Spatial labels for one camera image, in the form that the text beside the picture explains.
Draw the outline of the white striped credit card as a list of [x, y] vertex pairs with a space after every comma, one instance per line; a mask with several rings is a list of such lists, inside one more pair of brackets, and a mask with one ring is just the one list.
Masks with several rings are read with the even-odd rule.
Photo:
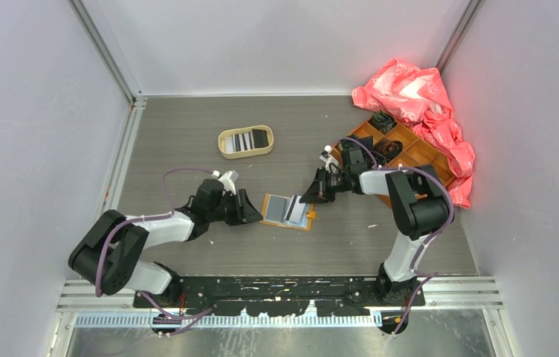
[[284, 220], [286, 222], [297, 224], [301, 221], [306, 204], [301, 202], [302, 196], [292, 196], [286, 205]]

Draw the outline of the orange card holder wallet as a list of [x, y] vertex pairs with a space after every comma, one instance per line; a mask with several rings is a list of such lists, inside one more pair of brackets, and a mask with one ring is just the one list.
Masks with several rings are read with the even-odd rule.
[[313, 204], [302, 203], [301, 196], [267, 193], [262, 205], [262, 224], [309, 231], [317, 218]]

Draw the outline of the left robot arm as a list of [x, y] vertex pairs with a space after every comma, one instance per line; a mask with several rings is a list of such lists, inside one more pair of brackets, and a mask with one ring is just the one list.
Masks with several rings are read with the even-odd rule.
[[168, 213], [125, 216], [106, 211], [70, 253], [68, 267], [92, 283], [97, 296], [132, 289], [171, 307], [181, 297], [180, 277], [162, 263], [142, 261], [145, 249], [197, 239], [214, 222], [238, 226], [261, 219], [246, 190], [236, 189], [229, 175], [209, 178], [184, 206]]

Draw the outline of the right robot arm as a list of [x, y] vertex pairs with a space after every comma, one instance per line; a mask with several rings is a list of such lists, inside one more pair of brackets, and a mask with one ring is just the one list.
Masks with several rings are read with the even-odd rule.
[[382, 303], [396, 305], [416, 283], [419, 260], [428, 245], [453, 221], [450, 194], [430, 165], [376, 169], [376, 161], [367, 161], [359, 147], [343, 150], [341, 157], [340, 165], [317, 169], [300, 201], [329, 203], [344, 192], [389, 198], [398, 233], [379, 267], [375, 292]]

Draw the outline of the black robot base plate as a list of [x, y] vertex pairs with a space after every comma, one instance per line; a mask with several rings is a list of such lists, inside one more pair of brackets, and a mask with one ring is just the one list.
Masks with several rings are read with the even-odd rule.
[[317, 316], [368, 315], [371, 308], [423, 306], [414, 288], [380, 298], [376, 277], [179, 277], [161, 295], [135, 296], [135, 308], [184, 309], [196, 315], [209, 309], [215, 316], [246, 312], [258, 317], [300, 316], [314, 305]]

